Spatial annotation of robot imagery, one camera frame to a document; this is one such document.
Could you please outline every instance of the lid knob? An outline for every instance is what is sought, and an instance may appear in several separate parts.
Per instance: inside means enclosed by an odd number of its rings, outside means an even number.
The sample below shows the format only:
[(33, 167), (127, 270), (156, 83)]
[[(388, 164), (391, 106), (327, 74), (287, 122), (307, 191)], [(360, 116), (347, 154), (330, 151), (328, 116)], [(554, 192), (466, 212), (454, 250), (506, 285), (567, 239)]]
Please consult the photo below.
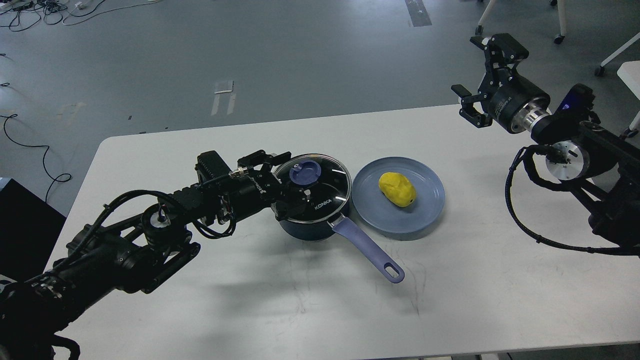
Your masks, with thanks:
[(302, 186), (316, 182), (320, 174), (322, 174), (320, 164), (313, 160), (303, 160), (289, 169), (289, 179)]

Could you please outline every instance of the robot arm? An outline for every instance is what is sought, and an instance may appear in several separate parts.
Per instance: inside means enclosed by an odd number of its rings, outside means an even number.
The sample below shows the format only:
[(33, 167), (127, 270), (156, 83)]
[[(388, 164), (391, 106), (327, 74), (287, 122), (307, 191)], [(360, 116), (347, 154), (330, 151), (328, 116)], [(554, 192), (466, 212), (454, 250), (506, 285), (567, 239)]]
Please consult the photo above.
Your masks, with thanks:
[[(188, 224), (206, 238), (221, 238), (230, 236), (238, 221), (272, 205), (278, 220), (301, 213), (307, 195), (301, 188), (281, 184), (271, 173), (273, 166), (290, 158), (290, 152), (272, 156), (258, 151), (241, 158), (231, 171), (217, 152), (205, 152), (196, 164), (196, 184), (170, 195), (134, 190), (105, 205), (96, 222), (67, 244), (67, 258), (0, 293), (0, 359), (52, 359), (52, 346), (69, 348), (71, 359), (77, 359), (77, 343), (55, 332), (114, 289), (151, 293), (189, 263), (200, 244), (191, 241)], [(117, 207), (142, 195), (153, 195), (158, 203), (103, 225)], [(209, 228), (215, 221), (228, 224), (227, 230)], [(147, 244), (134, 244), (142, 234)]]
[[(514, 160), (506, 183), (509, 212), (529, 236), (562, 249), (611, 255), (640, 255), (640, 230), (634, 225), (640, 216), (640, 151), (600, 126), (593, 112), (592, 89), (575, 85), (554, 113), (547, 107), (550, 97), (521, 76), (517, 65), (529, 55), (509, 34), (472, 37), (471, 42), (483, 50), (485, 74), (476, 94), (462, 85), (451, 89), (460, 97), (460, 115), (480, 128), (497, 121), (507, 132), (529, 131), (538, 143), (523, 148)], [(474, 108), (479, 102), (483, 113)], [(548, 171), (559, 180), (543, 180), (532, 157), (546, 157)], [(571, 194), (591, 213), (593, 233), (618, 244), (617, 248), (573, 247), (546, 239), (526, 228), (517, 219), (511, 205), (511, 181), (516, 167), (523, 163), (529, 178), (539, 186)], [(618, 164), (620, 180), (609, 192), (587, 179), (603, 174)]]

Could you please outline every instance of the purple pot handle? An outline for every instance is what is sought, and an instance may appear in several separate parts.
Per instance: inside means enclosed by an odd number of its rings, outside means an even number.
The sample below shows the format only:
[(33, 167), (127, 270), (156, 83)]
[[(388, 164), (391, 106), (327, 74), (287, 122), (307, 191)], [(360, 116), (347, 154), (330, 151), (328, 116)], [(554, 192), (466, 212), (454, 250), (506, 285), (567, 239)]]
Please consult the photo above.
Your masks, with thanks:
[(329, 222), (329, 225), (333, 231), (351, 241), (387, 280), (397, 284), (404, 279), (404, 270), (350, 218), (341, 215), (336, 221)]

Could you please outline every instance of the cooking pot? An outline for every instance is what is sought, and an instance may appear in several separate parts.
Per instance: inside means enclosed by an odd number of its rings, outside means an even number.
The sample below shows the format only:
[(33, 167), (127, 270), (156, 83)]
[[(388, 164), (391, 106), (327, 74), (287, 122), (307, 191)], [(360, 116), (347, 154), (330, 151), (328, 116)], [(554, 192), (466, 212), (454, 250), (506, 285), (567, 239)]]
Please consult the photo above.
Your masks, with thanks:
[(274, 174), (283, 184), (308, 190), (304, 212), (280, 221), (288, 234), (305, 241), (320, 241), (338, 233), (390, 282), (404, 279), (404, 270), (347, 217), (351, 176), (341, 162), (323, 154), (304, 154), (280, 165)]

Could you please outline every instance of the white table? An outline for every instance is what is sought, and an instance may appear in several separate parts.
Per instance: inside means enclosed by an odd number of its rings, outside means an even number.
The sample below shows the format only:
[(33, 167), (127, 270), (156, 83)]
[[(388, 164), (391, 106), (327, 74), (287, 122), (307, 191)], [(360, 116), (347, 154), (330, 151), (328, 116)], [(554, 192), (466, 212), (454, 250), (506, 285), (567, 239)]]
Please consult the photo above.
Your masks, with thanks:
[[(629, 87), (634, 95), (640, 99), (640, 61), (627, 61), (620, 65), (618, 76)], [(640, 127), (640, 111), (636, 114), (631, 124), (629, 124), (628, 132), (637, 134)]]
[[(476, 129), (440, 106), (215, 127), (105, 140), (52, 259), (65, 255), (102, 204), (124, 191), (172, 192), (196, 181), (198, 154), (234, 167), (257, 149), (322, 152), (355, 174), (385, 156), (431, 167), (446, 190), (440, 223), (397, 241), (365, 227), (406, 271), (391, 284), (346, 239), (305, 243), (270, 210), (202, 251), (150, 295), (114, 291), (61, 332), (85, 359), (369, 359), (481, 354), (640, 341), (640, 260), (551, 249), (513, 223), (504, 180), (532, 143), (500, 126)], [(588, 212), (516, 173), (518, 214), (543, 235), (608, 246)], [(138, 199), (112, 221), (143, 211)]]

